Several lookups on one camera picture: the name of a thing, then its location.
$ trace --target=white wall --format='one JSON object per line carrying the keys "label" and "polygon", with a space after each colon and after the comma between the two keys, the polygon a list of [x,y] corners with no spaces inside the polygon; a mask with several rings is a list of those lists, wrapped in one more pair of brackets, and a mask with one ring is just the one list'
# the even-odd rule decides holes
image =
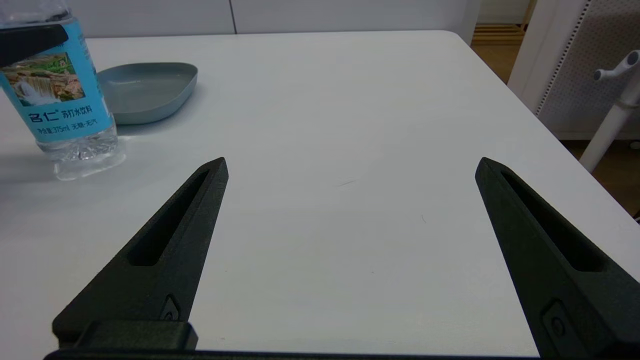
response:
{"label": "white wall", "polygon": [[478,24],[520,24],[529,0],[482,0]]}
{"label": "white wall", "polygon": [[479,0],[231,0],[238,33],[446,29],[470,42]]}
{"label": "white wall", "polygon": [[468,43],[480,0],[67,0],[87,37],[446,29]]}
{"label": "white wall", "polygon": [[228,0],[67,0],[86,37],[233,34]]}

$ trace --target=perforated panel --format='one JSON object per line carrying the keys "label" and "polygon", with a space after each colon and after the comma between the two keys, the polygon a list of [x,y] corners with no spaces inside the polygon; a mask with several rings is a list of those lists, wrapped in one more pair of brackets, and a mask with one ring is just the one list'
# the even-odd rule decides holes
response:
{"label": "perforated panel", "polygon": [[[560,138],[588,138],[631,75],[596,83],[596,69],[612,69],[640,49],[640,1],[591,0],[585,5],[536,114]],[[640,111],[623,132],[640,134]]]}

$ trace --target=light blue plate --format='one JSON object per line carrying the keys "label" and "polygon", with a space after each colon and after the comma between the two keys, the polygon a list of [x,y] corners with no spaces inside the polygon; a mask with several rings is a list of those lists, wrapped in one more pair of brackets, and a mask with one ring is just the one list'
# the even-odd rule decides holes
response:
{"label": "light blue plate", "polygon": [[98,73],[116,124],[147,124],[175,113],[191,95],[198,68],[187,63],[133,63]]}

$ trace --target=table surface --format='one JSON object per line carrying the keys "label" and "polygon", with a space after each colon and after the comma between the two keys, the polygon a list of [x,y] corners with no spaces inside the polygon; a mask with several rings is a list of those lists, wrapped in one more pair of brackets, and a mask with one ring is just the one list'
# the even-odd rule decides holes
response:
{"label": "table surface", "polygon": [[127,160],[57,181],[0,97],[0,348],[51,322],[200,164],[229,182],[191,313],[199,348],[535,356],[474,180],[511,167],[640,279],[640,228],[446,31],[88,40],[98,70],[200,69]]}

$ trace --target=blue label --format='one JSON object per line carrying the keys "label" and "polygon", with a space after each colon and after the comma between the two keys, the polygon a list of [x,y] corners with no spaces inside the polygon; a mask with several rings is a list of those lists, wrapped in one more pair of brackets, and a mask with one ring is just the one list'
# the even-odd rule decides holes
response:
{"label": "blue label", "polygon": [[63,27],[66,42],[0,69],[4,92],[39,142],[88,136],[113,124],[78,21]]}

